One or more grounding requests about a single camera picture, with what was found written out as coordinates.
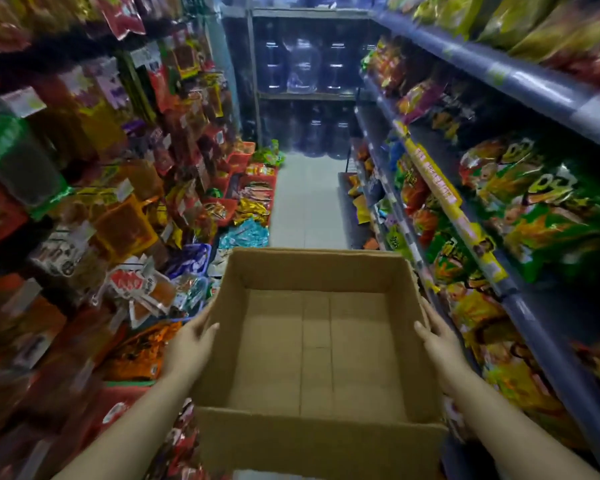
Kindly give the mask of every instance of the person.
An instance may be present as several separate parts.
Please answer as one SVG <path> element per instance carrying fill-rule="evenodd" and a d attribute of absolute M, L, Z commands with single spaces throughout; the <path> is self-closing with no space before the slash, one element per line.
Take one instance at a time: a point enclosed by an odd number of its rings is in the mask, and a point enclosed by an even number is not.
<path fill-rule="evenodd" d="M 483 381 L 449 325 L 422 299 L 431 329 L 414 323 L 442 389 L 511 480 L 600 480 L 600 473 L 553 439 Z M 211 354 L 218 330 L 203 331 L 212 304 L 170 341 L 156 384 L 54 480 L 138 480 L 171 429 Z"/>

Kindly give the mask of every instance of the white tile floor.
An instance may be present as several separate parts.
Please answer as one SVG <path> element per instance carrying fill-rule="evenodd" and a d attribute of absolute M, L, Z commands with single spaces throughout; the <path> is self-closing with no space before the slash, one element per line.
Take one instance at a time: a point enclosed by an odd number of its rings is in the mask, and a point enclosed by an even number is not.
<path fill-rule="evenodd" d="M 338 173 L 346 161 L 288 153 L 278 172 L 269 245 L 277 248 L 347 249 L 338 202 Z"/>

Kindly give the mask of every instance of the cardboard box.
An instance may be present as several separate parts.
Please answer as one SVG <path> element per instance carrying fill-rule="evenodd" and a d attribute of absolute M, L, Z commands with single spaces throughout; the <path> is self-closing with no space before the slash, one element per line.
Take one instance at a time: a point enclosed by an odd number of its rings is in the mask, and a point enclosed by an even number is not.
<path fill-rule="evenodd" d="M 205 468 L 433 479 L 446 429 L 398 254 L 237 248 L 193 390 Z"/>

